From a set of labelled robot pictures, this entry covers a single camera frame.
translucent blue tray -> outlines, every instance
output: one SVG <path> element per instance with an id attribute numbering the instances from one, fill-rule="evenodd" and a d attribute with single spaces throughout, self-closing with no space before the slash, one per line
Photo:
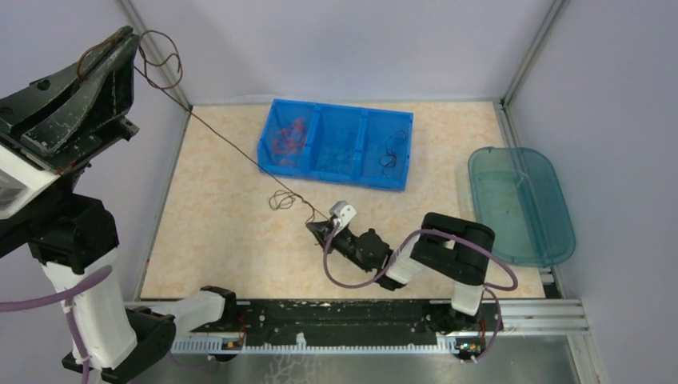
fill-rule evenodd
<path id="1" fill-rule="evenodd" d="M 280 176 L 404 190 L 412 123 L 406 112 L 276 99 L 257 160 Z"/>
<path id="2" fill-rule="evenodd" d="M 527 148 L 481 148 L 469 159 L 476 220 L 497 235 L 493 253 L 517 266 L 553 266 L 576 240 L 551 162 Z"/>

purple cable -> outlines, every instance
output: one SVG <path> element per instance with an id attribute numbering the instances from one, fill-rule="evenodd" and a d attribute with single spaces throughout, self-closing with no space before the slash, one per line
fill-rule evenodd
<path id="1" fill-rule="evenodd" d="M 64 301 L 64 304 L 66 304 L 66 306 L 72 306 L 73 297 L 67 298 Z M 73 315 L 72 308 L 66 312 L 66 322 L 68 323 L 70 334 L 73 336 L 75 347 L 78 348 L 78 353 L 85 359 L 82 362 L 82 379 L 80 380 L 80 383 L 87 384 L 90 381 L 90 359 L 87 356 L 87 347 L 85 347 L 85 342 L 82 340 L 80 330 L 78 330 L 78 324 L 75 322 L 75 315 Z"/>
<path id="2" fill-rule="evenodd" d="M 472 362 L 472 363 L 475 363 L 475 364 L 481 362 L 481 360 L 485 358 L 485 356 L 487 355 L 489 350 L 492 349 L 492 346 L 494 345 L 495 340 L 497 340 L 497 334 L 499 333 L 499 328 L 501 326 L 501 307 L 499 306 L 499 298 L 497 297 L 497 294 L 495 294 L 491 290 L 487 289 L 487 286 L 485 286 L 485 292 L 489 293 L 490 296 L 492 296 L 492 298 L 494 299 L 494 302 L 497 304 L 497 324 L 494 326 L 494 334 L 489 339 L 488 345 L 481 352 L 481 354 L 478 355 L 478 357 L 476 358 L 475 361 L 473 361 L 473 360 L 462 360 L 462 362 Z"/>
<path id="3" fill-rule="evenodd" d="M 112 266 L 103 266 L 101 269 L 96 270 L 90 276 L 83 278 L 78 284 L 73 288 L 68 290 L 63 290 L 62 292 L 57 292 L 56 294 L 51 294 L 42 298 L 33 298 L 31 300 L 25 300 L 23 302 L 0 302 L 0 312 L 17 312 L 20 310 L 31 310 L 33 308 L 39 308 L 41 306 L 48 306 L 56 302 L 64 300 L 66 306 L 73 305 L 73 298 L 85 292 L 89 288 L 96 286 L 98 283 L 103 282 L 110 274 L 113 272 Z M 68 323 L 68 329 L 70 330 L 71 335 L 73 336 L 73 341 L 75 342 L 75 347 L 78 348 L 78 353 L 80 356 L 86 358 L 87 348 L 85 347 L 85 342 L 82 340 L 82 335 L 78 330 L 78 324 L 75 322 L 75 316 L 73 311 L 69 310 L 66 312 L 66 322 Z M 87 384 L 90 380 L 90 360 L 88 358 L 82 362 L 82 380 L 81 384 Z"/>
<path id="4" fill-rule="evenodd" d="M 432 234 L 432 235 L 435 235 L 435 236 L 440 236 L 442 238 L 447 238 L 448 240 L 452 240 L 454 242 L 458 242 L 462 246 L 467 246 L 468 248 L 483 254 L 485 257 L 487 257 L 490 260 L 492 260 L 493 262 L 497 263 L 503 270 L 505 270 L 506 273 L 508 274 L 508 276 L 511 278 L 511 282 L 512 282 L 511 286 L 498 286 L 497 284 L 492 284 L 491 282 L 486 282 L 483 285 L 483 287 L 485 288 L 485 292 L 489 293 L 490 296 L 492 296 L 494 298 L 494 302 L 497 304 L 497 324 L 494 327 L 494 334 L 489 339 L 488 345 L 481 352 L 481 354 L 479 354 L 478 357 L 475 358 L 475 360 L 463 360 L 463 361 L 464 362 L 473 362 L 473 363 L 477 364 L 483 358 L 485 358 L 485 356 L 487 355 L 489 350 L 492 349 L 494 342 L 497 340 L 497 334 L 499 333 L 499 328 L 501 326 L 501 307 L 499 305 L 499 298 L 489 288 L 493 288 L 495 290 L 505 290 L 505 291 L 515 290 L 515 289 L 518 288 L 518 277 L 511 270 L 511 268 L 509 267 L 508 264 L 506 264 L 505 262 L 502 262 L 492 252 L 490 252 L 490 251 L 486 250 L 485 248 L 477 245 L 476 243 L 470 242 L 469 240 L 466 240 L 464 238 L 458 238 L 457 236 L 455 236 L 453 234 L 446 234 L 445 232 L 442 232 L 442 231 L 439 231 L 439 230 L 415 230 L 402 242 L 401 246 L 399 246 L 398 249 L 396 251 L 394 251 L 394 255 L 389 259 L 389 262 L 386 263 L 386 265 L 384 266 L 384 269 L 379 271 L 379 273 L 376 274 L 373 278 L 371 278 L 367 282 L 363 282 L 361 284 L 354 284 L 354 285 L 344 284 L 343 282 L 339 282 L 338 280 L 336 280 L 331 275 L 331 273 L 329 272 L 329 268 L 327 267 L 327 257 L 329 256 L 329 244 L 332 242 L 332 239 L 334 239 L 334 236 L 337 234 L 337 228 L 338 227 L 334 227 L 334 229 L 332 229 L 332 232 L 329 233 L 327 240 L 325 240 L 325 247 L 324 247 L 324 253 L 323 253 L 323 258 L 322 258 L 322 266 L 325 269 L 325 275 L 327 276 L 327 278 L 331 282 L 333 282 L 334 284 L 336 284 L 336 285 L 338 285 L 342 288 L 346 288 L 346 289 L 350 289 L 350 290 L 362 288 L 362 287 L 368 286 L 368 285 L 372 284 L 373 282 L 375 282 L 376 280 L 378 280 L 381 276 L 383 276 L 389 270 L 389 268 L 393 265 L 393 263 L 398 259 L 398 257 L 397 257 L 398 254 L 402 251 L 403 248 L 405 248 L 405 246 L 407 246 L 408 242 L 413 237 L 415 237 L 419 234 Z"/>
<path id="5" fill-rule="evenodd" d="M 395 255 L 393 255 L 391 258 L 389 258 L 389 261 L 384 266 L 384 269 L 380 270 L 379 273 L 374 275 L 373 278 L 371 278 L 367 282 L 363 282 L 363 283 L 360 283 L 360 284 L 344 284 L 343 282 L 336 280 L 332 276 L 332 274 L 329 272 L 329 268 L 328 268 L 328 265 L 327 265 L 327 257 L 329 256 L 329 247 L 330 247 L 332 240 L 334 239 L 334 236 L 337 235 L 337 228 L 338 227 L 335 226 L 332 229 L 332 232 L 329 233 L 329 236 L 325 240 L 325 247 L 323 248 L 324 252 L 323 252 L 323 257 L 322 257 L 322 267 L 325 270 L 325 275 L 327 276 L 327 278 L 331 282 L 340 286 L 341 288 L 346 288 L 347 290 L 355 290 L 355 289 L 358 289 L 358 288 L 363 288 L 365 286 L 372 284 L 373 282 L 375 282 L 376 280 L 381 278 L 381 276 L 384 276 L 384 274 L 386 274 L 386 272 L 389 271 L 389 268 L 393 265 L 393 263 L 398 259 L 397 255 L 402 251 L 402 249 L 405 248 L 405 246 L 407 246 L 408 242 L 413 237 L 415 237 L 419 234 L 432 234 L 432 235 L 435 235 L 435 236 L 440 236 L 442 238 L 447 238 L 448 240 L 452 240 L 454 242 L 458 242 L 462 246 L 467 246 L 468 248 L 471 248 L 472 250 L 475 250 L 476 252 L 483 254 L 485 257 L 487 257 L 490 260 L 492 260 L 493 262 L 499 264 L 499 266 L 503 270 L 506 271 L 508 276 L 511 277 L 512 285 L 511 286 L 498 286 L 496 284 L 492 284 L 491 282 L 486 282 L 485 286 L 487 286 L 488 288 L 493 288 L 495 290 L 506 290 L 506 291 L 515 290 L 516 288 L 518 288 L 518 277 L 516 276 L 516 274 L 513 273 L 511 268 L 505 262 L 502 262 L 497 256 L 492 254 L 492 252 L 489 252 L 485 248 L 478 246 L 474 242 L 470 242 L 469 240 L 466 240 L 464 238 L 458 238 L 457 236 L 455 236 L 453 234 L 446 234 L 445 232 L 442 232 L 442 231 L 439 231 L 439 230 L 415 230 L 414 232 L 409 234 L 409 236 L 402 242 L 401 246 L 399 246 L 398 249 L 396 251 L 394 251 Z"/>
<path id="6" fill-rule="evenodd" d="M 51 294 L 42 298 L 25 300 L 23 302 L 0 302 L 0 312 L 32 310 L 33 308 L 48 306 L 49 304 L 54 304 L 56 302 L 60 302 L 61 300 L 73 298 L 75 295 L 81 294 L 89 288 L 104 281 L 104 279 L 107 278 L 111 272 L 113 272 L 112 266 L 103 266 L 100 270 L 97 270 L 90 276 L 83 278 L 82 281 L 80 281 L 76 286 L 69 288 L 68 290 L 63 290 L 62 292 L 57 292 L 56 294 Z"/>

